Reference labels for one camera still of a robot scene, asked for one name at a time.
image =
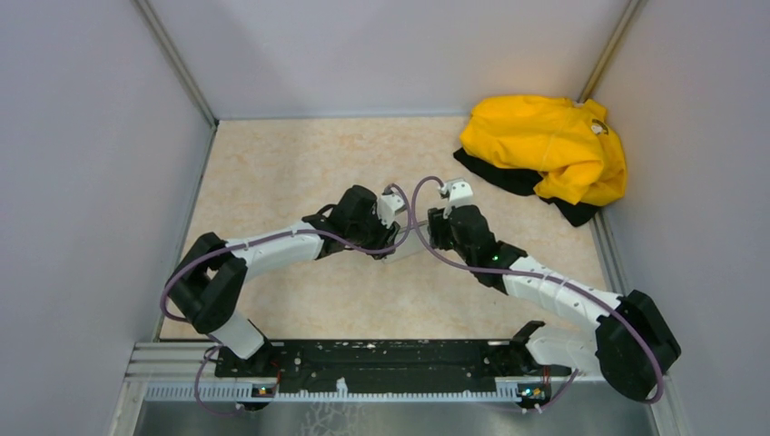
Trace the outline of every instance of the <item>stainless steel surface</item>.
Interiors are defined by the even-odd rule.
[[[623,40],[623,36],[631,26],[632,20],[637,16],[639,11],[641,11],[642,7],[644,7],[646,3],[647,0],[630,0],[628,2],[626,9],[620,16],[620,20],[617,22],[615,30],[609,37],[609,41],[607,41],[607,45],[605,46],[604,51],[602,51],[596,66],[594,66],[594,71],[591,72],[591,76],[588,77],[588,81],[583,86],[583,91],[580,92],[580,97],[578,98],[579,102],[585,102],[594,94],[594,90],[597,88],[597,84],[601,80],[602,75],[604,75],[609,62],[612,60],[612,56],[620,46],[620,42]]]
[[[206,103],[206,99],[203,97],[201,89],[198,87],[198,84],[195,83],[195,79],[193,79],[193,76],[190,74],[190,70],[187,69],[187,65],[184,64],[182,57],[179,56],[179,52],[174,46],[171,37],[166,33],[163,23],[161,23],[160,18],[158,18],[158,15],[155,13],[150,1],[132,0],[132,3],[136,6],[137,11],[139,11],[139,14],[144,19],[144,22],[147,23],[150,32],[153,34],[163,55],[168,60],[169,64],[171,64],[184,91],[190,96],[192,103],[201,111],[201,115],[205,118],[209,126],[215,128],[217,119],[214,116],[211,107]]]
[[[212,404],[231,411],[231,404]],[[192,402],[146,402],[135,435],[656,435],[649,408],[606,384],[577,383],[542,415],[463,403],[284,403],[219,418]]]

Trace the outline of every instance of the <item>metal frame edge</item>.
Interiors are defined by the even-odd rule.
[[[209,158],[212,155],[214,139],[216,139],[216,134],[218,130],[219,130],[219,126],[214,125],[209,131],[209,139],[208,139],[208,143],[206,144],[206,150],[204,152],[204,156],[201,161],[201,164],[196,171],[196,173],[199,174],[199,176],[195,181],[195,187],[192,191],[192,195],[188,200],[188,204],[184,208],[185,210],[184,229],[182,230],[182,234],[179,236],[179,239],[177,240],[177,243],[176,243],[176,247],[174,248],[174,252],[176,255],[175,259],[177,261],[181,260],[183,256],[184,242],[186,241],[187,233],[190,231],[190,225],[193,223],[193,214],[195,212],[195,205],[198,203],[198,197],[200,196],[201,187],[203,185],[203,177],[206,174],[206,168],[209,166]],[[169,268],[167,275],[171,275],[173,273],[173,268],[174,266],[172,265]],[[165,317],[163,316],[162,313],[158,317],[158,322],[155,324],[155,329],[153,330],[153,341],[158,341],[161,337],[161,329],[163,328],[164,318]]]
[[[195,107],[201,112],[206,123],[208,123],[210,127],[216,127],[219,120],[214,116],[212,108],[206,102],[203,92],[201,92],[201,88],[195,82],[193,75],[179,55],[179,51],[176,49],[168,32],[166,32],[165,27],[163,27],[163,23],[158,17],[158,14],[155,13],[155,9],[150,3],[150,0],[131,0],[131,3],[136,7],[136,11],[144,20],[150,33],[153,34],[155,43],[158,44],[158,48],[161,49],[163,57],[168,61],[176,74],[176,78],[179,80],[179,83],[182,85],[182,88],[184,88],[188,97],[190,97],[192,103],[195,104]]]

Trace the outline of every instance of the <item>pile of clothes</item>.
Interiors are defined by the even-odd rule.
[[[473,108],[454,157],[497,187],[555,204],[578,227],[626,192],[626,159],[606,118],[593,100],[488,98]]]

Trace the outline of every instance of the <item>beige floor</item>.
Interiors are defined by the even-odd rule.
[[[485,183],[457,163],[463,117],[223,122],[203,178],[188,243],[215,231],[244,238],[279,230],[335,203],[354,183],[411,194],[427,174],[465,177],[497,237],[587,285],[604,288],[587,225],[556,207]],[[440,206],[435,185],[419,218]],[[506,338],[530,320],[566,326],[534,304],[478,284],[423,252],[386,265],[359,253],[269,272],[244,286],[238,308],[270,338]],[[166,321],[163,338],[190,338]]]

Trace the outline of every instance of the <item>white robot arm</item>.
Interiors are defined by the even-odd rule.
[[[482,284],[530,300],[579,328],[528,324],[514,340],[526,348],[532,363],[601,374],[628,398],[647,397],[656,386],[650,356],[610,312],[619,313],[642,336],[665,372],[681,349],[649,296],[633,291],[624,297],[569,280],[524,250],[496,240],[463,179],[444,183],[439,194],[448,203],[443,209],[428,210],[429,249],[457,252]]]

